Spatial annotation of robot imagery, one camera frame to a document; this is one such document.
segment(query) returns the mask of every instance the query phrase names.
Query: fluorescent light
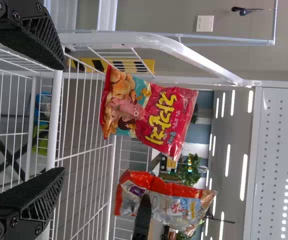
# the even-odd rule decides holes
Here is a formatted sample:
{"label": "fluorescent light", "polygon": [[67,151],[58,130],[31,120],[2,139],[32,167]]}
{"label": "fluorescent light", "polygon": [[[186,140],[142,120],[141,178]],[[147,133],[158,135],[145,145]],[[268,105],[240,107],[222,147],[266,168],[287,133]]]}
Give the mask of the fluorescent light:
{"label": "fluorescent light", "polygon": [[210,134],[210,140],[209,140],[209,151],[212,149],[212,141],[213,141],[213,134]]}
{"label": "fluorescent light", "polygon": [[230,108],[230,116],[234,115],[234,107],[235,107],[235,90],[232,91],[232,105]]}
{"label": "fluorescent light", "polygon": [[213,156],[215,155],[215,148],[216,148],[216,136],[214,136],[214,143],[213,143]]}
{"label": "fluorescent light", "polygon": [[205,236],[208,234],[208,218],[206,219]]}
{"label": "fluorescent light", "polygon": [[216,118],[218,118],[218,108],[219,108],[219,98],[217,98],[217,103],[216,103]]}
{"label": "fluorescent light", "polygon": [[253,98],[254,98],[254,91],[249,91],[249,98],[248,98],[248,112],[251,113],[253,110]]}
{"label": "fluorescent light", "polygon": [[230,159],[230,144],[228,144],[228,146],[227,146],[226,169],[225,169],[225,176],[226,177],[228,177],[229,159]]}
{"label": "fluorescent light", "polygon": [[224,219],[225,219],[225,214],[224,214],[224,212],[222,211],[221,222],[220,222],[220,228],[219,228],[219,240],[223,240]]}
{"label": "fluorescent light", "polygon": [[211,189],[212,189],[212,185],[213,185],[213,179],[212,179],[212,178],[210,178],[210,180],[209,180],[209,190],[211,190]]}
{"label": "fluorescent light", "polygon": [[224,117],[224,111],[225,111],[225,100],[226,100],[226,93],[223,93],[222,118]]}
{"label": "fluorescent light", "polygon": [[209,170],[207,170],[207,174],[206,174],[206,187],[208,186],[208,178],[209,178]]}
{"label": "fluorescent light", "polygon": [[215,212],[216,212],[216,200],[217,200],[217,196],[214,197],[214,201],[213,201],[213,216],[215,215]]}
{"label": "fluorescent light", "polygon": [[247,164],[248,164],[248,156],[244,154],[243,160],[243,170],[242,170],[242,180],[240,184],[240,200],[243,201],[245,198],[245,187],[246,187],[246,176],[247,176]]}

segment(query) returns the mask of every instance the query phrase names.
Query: food package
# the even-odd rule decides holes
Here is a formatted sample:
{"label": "food package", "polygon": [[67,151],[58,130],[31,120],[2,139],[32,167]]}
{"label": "food package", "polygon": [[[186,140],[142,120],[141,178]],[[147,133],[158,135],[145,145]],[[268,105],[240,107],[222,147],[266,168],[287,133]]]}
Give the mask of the food package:
{"label": "food package", "polygon": [[178,160],[198,91],[161,87],[108,66],[100,124],[110,134],[138,138]]}
{"label": "food package", "polygon": [[150,197],[154,219],[191,237],[217,192],[165,183],[148,172],[127,170],[117,186],[115,215],[136,215],[144,194]]}

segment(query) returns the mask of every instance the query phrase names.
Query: yellow and black warning stripe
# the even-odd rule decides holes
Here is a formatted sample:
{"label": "yellow and black warning stripe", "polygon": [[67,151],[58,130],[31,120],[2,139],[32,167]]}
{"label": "yellow and black warning stripe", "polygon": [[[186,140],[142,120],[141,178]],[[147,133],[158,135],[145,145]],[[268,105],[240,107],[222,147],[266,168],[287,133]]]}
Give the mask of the yellow and black warning stripe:
{"label": "yellow and black warning stripe", "polygon": [[[92,66],[93,68],[99,70],[100,72],[105,73],[107,71],[108,63],[104,61],[103,59],[99,58],[79,58],[82,62],[86,63],[87,65]],[[143,59],[143,62],[145,65],[138,60],[131,61],[129,58],[121,58],[118,60],[110,60],[107,59],[109,62],[112,63],[117,69],[119,69],[122,72],[128,72],[128,73],[148,73],[149,71],[146,69],[145,65],[147,68],[152,72],[155,73],[155,60],[153,59]],[[78,62],[71,60],[71,67],[72,68],[77,68]],[[84,65],[79,64],[79,70],[81,72],[85,71]]]}

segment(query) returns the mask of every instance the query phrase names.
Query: pegboard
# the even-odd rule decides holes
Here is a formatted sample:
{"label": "pegboard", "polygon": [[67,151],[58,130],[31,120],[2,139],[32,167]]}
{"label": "pegboard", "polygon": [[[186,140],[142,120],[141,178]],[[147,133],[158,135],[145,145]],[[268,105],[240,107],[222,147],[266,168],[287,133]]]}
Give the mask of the pegboard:
{"label": "pegboard", "polygon": [[288,89],[263,88],[252,240],[288,240]]}

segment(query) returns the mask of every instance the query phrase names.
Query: light switch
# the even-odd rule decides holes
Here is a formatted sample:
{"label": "light switch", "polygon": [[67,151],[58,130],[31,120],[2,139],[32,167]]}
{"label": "light switch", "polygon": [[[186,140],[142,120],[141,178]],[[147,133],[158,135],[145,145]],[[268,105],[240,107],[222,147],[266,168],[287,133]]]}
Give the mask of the light switch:
{"label": "light switch", "polygon": [[215,16],[198,16],[196,32],[212,32]]}

